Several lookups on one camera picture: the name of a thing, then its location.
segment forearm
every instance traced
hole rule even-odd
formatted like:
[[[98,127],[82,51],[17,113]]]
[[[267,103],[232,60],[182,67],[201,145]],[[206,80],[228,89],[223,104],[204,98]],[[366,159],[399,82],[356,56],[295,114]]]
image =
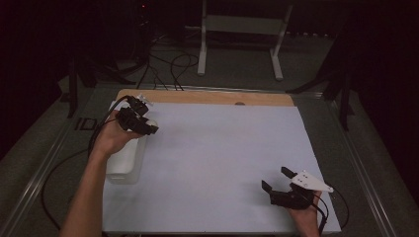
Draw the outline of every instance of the forearm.
[[[108,157],[93,151],[60,236],[101,236],[102,197]]]

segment white paper sheet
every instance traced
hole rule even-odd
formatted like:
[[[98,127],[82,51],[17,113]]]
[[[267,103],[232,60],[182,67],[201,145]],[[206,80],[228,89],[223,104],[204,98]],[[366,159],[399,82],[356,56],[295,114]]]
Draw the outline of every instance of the white paper sheet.
[[[138,183],[105,184],[105,231],[295,232],[261,181],[288,192],[282,166],[322,180],[297,108],[156,103],[148,117],[159,130],[147,138]],[[322,198],[324,232],[340,231]]]

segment gray floor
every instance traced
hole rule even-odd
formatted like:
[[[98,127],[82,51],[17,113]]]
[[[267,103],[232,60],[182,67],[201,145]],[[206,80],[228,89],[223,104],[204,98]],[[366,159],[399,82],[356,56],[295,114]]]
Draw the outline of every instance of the gray floor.
[[[151,53],[168,61],[181,52],[161,50],[179,49],[198,55],[199,44],[195,39],[187,40],[184,45],[165,42],[157,44]],[[278,82],[274,79],[267,42],[225,44],[211,40],[206,75],[198,76],[197,66],[193,66],[178,80],[186,90],[283,93],[313,79],[332,43],[332,39],[286,36],[279,55],[285,80]],[[186,56],[176,60],[176,64],[188,62]],[[154,57],[150,64],[158,71],[159,79],[173,90],[170,64]],[[181,69],[175,69],[177,75]],[[138,81],[143,71],[127,78]],[[43,161],[47,158],[53,158],[56,163],[86,148],[91,131],[74,130],[77,119],[99,119],[108,107],[108,103],[103,102],[110,101],[119,89],[126,88],[105,77],[99,80],[96,89],[80,86],[81,103],[74,119],[66,118],[67,104],[54,103],[1,161],[0,229],[5,230],[4,236],[57,235],[42,210],[40,197],[36,197],[42,182],[29,189],[26,186],[31,178],[42,176],[37,170],[45,165]],[[139,88],[152,88],[154,81],[156,76],[149,71]],[[65,91],[66,80],[61,83]],[[350,207],[348,225],[341,233],[331,236],[418,236],[418,207],[401,182],[356,93],[351,95],[354,114],[348,117],[350,130],[345,132],[336,121],[335,104],[319,98],[324,86],[295,95],[293,100],[300,110],[325,180],[342,193]],[[65,216],[85,161],[85,153],[70,159],[53,173],[45,186],[45,203],[58,223]],[[36,198],[31,201],[28,194]],[[343,223],[347,216],[345,206],[338,196],[333,203]]]

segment wooden surface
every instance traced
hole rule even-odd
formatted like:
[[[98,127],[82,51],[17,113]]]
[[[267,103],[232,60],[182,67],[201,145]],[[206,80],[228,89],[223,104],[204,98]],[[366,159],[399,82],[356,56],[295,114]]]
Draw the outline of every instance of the wooden surface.
[[[286,94],[247,93],[247,92],[210,92],[210,91],[158,91],[123,89],[122,96],[142,94],[150,102],[156,103],[192,103],[248,106],[282,106],[293,107],[293,99]]]

